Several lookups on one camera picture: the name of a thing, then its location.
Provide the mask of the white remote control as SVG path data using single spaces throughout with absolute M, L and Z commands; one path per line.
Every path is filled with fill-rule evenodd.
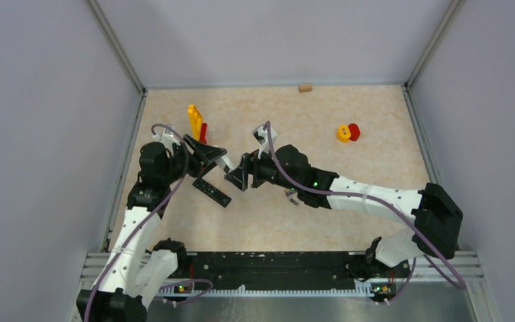
M 221 156 L 218 159 L 216 159 L 215 164 L 225 174 L 229 174 L 232 170 L 235 170 L 237 168 L 237 165 L 234 164 L 227 155 Z

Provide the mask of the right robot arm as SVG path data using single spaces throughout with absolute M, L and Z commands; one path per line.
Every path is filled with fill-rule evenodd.
M 376 238 L 366 254 L 366 266 L 374 276 L 385 276 L 394 266 L 421 255 L 450 260 L 458 250 L 463 212 L 439 184 L 423 189 L 391 189 L 362 183 L 315 168 L 292 145 L 274 154 L 256 150 L 242 155 L 239 164 L 223 156 L 217 164 L 225 180 L 241 191 L 263 183 L 296 192 L 313 208 L 359 211 L 404 224 L 404 229 Z

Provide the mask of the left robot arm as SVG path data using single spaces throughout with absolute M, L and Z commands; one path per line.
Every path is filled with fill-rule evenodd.
M 83 321 L 146 321 L 165 279 L 188 269 L 186 256 L 172 250 L 156 250 L 146 260 L 151 236 L 185 176 L 206 174 L 226 153 L 189 135 L 166 134 L 141 147 L 137 180 L 117 240 L 91 289 L 76 298 Z

